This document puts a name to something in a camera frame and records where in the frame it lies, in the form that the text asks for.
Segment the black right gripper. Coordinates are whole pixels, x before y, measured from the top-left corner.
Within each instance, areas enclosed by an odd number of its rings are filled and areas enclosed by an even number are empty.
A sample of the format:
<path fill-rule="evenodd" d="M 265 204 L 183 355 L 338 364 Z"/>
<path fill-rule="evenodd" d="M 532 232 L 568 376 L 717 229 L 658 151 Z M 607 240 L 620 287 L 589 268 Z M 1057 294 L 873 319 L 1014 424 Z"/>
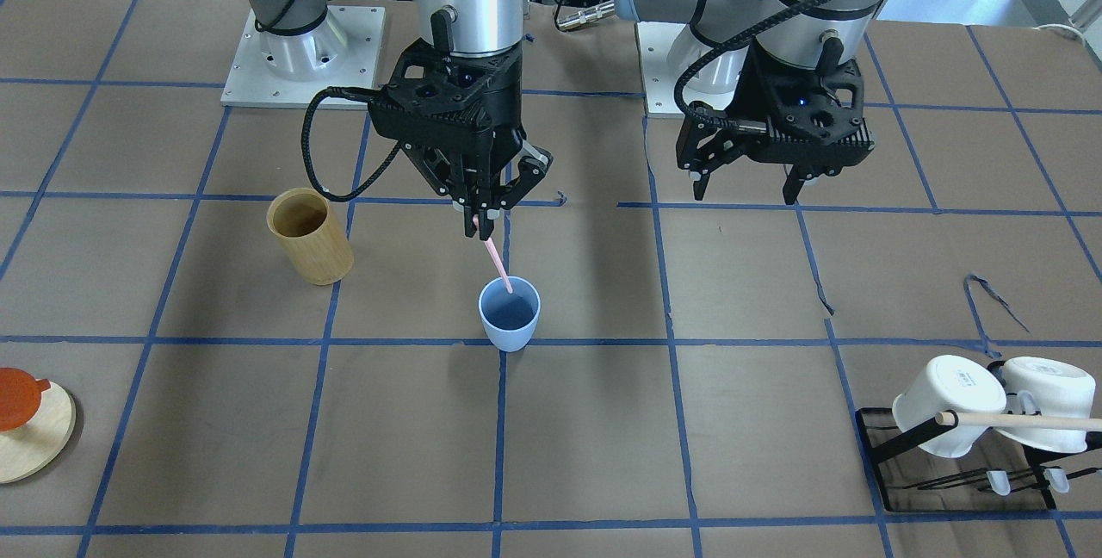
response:
<path fill-rule="evenodd" d="M 368 100 L 375 130 L 404 147 L 429 185 L 460 205 L 469 238 L 479 233 L 474 197 L 480 197 L 480 235 L 491 236 L 500 210 L 512 210 L 554 164 L 542 147 L 523 143 L 521 66 L 520 43 L 464 57 L 415 40 Z M 505 184 L 501 173 L 518 154 L 516 176 Z"/>

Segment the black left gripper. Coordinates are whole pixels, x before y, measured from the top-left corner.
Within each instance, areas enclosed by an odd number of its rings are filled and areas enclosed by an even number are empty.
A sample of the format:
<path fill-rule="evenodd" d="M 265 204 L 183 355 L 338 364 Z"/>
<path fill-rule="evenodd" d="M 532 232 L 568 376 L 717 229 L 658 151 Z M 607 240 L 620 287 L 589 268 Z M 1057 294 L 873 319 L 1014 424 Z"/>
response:
<path fill-rule="evenodd" d="M 677 165 L 689 172 L 693 196 L 703 201 L 721 167 L 739 158 L 791 165 L 784 204 L 795 205 L 807 182 L 862 163 L 875 147 L 864 119 L 864 81 L 856 60 L 843 60 L 842 41 L 824 41 L 812 66 L 775 60 L 752 41 L 734 98 L 724 109 L 691 104 L 704 119 L 684 120 Z"/>

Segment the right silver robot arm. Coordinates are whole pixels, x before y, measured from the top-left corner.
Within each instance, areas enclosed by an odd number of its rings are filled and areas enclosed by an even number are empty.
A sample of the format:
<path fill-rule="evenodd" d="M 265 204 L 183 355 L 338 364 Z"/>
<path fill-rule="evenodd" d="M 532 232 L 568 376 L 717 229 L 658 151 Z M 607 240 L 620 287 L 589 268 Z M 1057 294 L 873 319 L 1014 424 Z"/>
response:
<path fill-rule="evenodd" d="M 249 0 L 258 35 L 278 49 L 276 74 L 302 78 L 335 66 L 346 49 L 329 19 L 335 0 Z M 393 140 L 381 163 L 409 158 L 433 192 L 452 200 L 468 237 L 488 240 L 496 219 L 545 178 L 550 152 L 528 142 L 521 124 L 523 11 L 527 0 L 415 0 L 418 37 L 399 55 L 378 90 L 329 86 L 315 92 L 300 130 L 307 181 L 331 202 L 361 195 L 324 187 L 311 153 L 313 119 L 322 101 L 365 104 L 375 131 Z"/>

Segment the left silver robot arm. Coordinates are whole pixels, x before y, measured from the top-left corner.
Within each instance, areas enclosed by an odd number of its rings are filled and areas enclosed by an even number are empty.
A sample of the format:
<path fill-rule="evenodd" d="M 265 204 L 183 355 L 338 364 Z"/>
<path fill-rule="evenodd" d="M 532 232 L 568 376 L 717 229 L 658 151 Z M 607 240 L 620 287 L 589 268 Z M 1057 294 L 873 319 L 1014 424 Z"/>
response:
<path fill-rule="evenodd" d="M 677 167 L 693 196 L 739 160 L 787 167 L 784 202 L 857 167 L 876 146 L 864 117 L 858 41 L 886 0 L 615 0 L 635 22 L 684 26 L 672 96 Z"/>

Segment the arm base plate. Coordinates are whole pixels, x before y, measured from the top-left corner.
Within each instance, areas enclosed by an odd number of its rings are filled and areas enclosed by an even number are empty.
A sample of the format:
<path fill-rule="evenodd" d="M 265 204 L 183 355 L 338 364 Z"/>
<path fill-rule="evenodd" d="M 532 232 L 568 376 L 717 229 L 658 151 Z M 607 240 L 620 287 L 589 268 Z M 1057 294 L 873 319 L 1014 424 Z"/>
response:
<path fill-rule="evenodd" d="M 688 24 L 638 22 L 636 33 L 647 115 L 684 117 L 674 101 L 673 87 L 678 76 L 709 51 L 707 45 L 694 36 Z M 737 49 L 709 63 L 687 84 L 685 101 L 706 101 L 715 109 L 727 107 L 739 83 L 746 53 L 746 47 Z"/>
<path fill-rule="evenodd" d="M 327 87 L 372 88 L 385 23 L 381 6 L 331 6 L 313 31 L 279 36 L 257 31 L 249 14 L 220 101 L 227 107 L 303 109 Z"/>

